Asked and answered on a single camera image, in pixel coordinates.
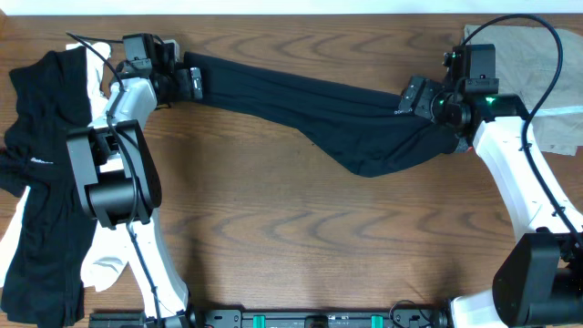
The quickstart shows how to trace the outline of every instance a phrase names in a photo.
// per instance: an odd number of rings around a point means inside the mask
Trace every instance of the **black garment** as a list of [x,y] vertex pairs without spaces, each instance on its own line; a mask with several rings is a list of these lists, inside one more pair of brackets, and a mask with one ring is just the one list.
[[31,188],[2,295],[10,321],[60,327],[83,317],[80,270],[96,223],[81,209],[66,134],[91,121],[86,61],[81,47],[10,72],[18,119],[5,133],[0,188],[17,197]]
[[397,95],[192,53],[184,64],[201,70],[201,103],[297,128],[354,174],[407,169],[459,143],[450,128],[399,112]]

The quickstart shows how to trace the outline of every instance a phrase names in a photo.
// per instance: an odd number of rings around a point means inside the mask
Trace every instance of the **green tape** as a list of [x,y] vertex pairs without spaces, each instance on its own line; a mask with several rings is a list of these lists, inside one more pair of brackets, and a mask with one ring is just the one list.
[[253,317],[253,328],[265,328],[265,315],[255,315]]
[[373,315],[371,317],[371,328],[383,328],[383,317],[381,315]]

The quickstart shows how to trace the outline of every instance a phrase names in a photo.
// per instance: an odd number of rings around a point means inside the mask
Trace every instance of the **gray cloth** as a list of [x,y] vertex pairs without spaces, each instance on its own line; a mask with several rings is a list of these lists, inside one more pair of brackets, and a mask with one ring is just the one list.
[[[465,36],[477,28],[465,26]],[[532,124],[541,150],[575,155],[583,146],[583,37],[563,29],[557,32],[563,43],[563,70]],[[470,44],[496,46],[500,93],[518,94],[528,109],[555,74],[557,46],[544,27],[489,26]]]

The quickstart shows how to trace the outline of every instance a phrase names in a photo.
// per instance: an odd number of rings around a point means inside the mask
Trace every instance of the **wooden table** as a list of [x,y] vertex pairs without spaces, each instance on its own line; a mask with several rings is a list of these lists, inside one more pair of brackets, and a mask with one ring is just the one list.
[[[583,35],[581,15],[551,15]],[[71,40],[150,32],[183,50],[399,93],[440,78],[465,24],[491,15],[8,17],[0,40],[0,133],[16,119],[14,67]],[[112,62],[123,55],[114,46]],[[146,136],[164,190],[162,229],[200,306],[388,308],[489,288],[514,246],[506,207],[474,153],[354,176],[304,135],[260,118],[187,104],[152,114]],[[583,155],[547,155],[583,209]],[[17,199],[0,192],[0,235]],[[129,270],[86,313],[141,309]],[[0,325],[7,323],[0,314]],[[87,319],[78,324],[87,326]]]

